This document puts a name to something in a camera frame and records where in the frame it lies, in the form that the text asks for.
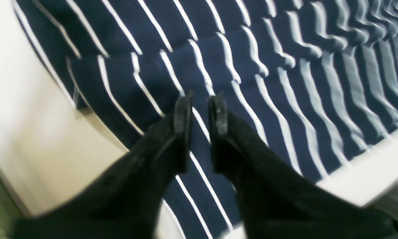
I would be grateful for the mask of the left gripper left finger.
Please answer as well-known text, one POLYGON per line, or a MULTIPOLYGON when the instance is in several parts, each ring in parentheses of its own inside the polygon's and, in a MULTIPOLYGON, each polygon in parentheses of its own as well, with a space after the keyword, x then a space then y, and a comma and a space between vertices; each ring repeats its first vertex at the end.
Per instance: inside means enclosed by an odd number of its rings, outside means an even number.
POLYGON ((172 180, 187 172, 192 95, 83 192, 44 215, 19 219, 11 239, 151 239, 162 197, 172 180))

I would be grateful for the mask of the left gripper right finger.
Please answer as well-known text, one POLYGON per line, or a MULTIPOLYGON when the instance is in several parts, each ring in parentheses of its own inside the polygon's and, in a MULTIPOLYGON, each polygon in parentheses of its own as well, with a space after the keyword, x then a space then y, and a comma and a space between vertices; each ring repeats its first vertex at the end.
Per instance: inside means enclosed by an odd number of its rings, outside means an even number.
POLYGON ((225 101, 208 102, 214 170, 234 186, 248 239, 395 239, 392 220, 321 189, 285 165, 225 101))

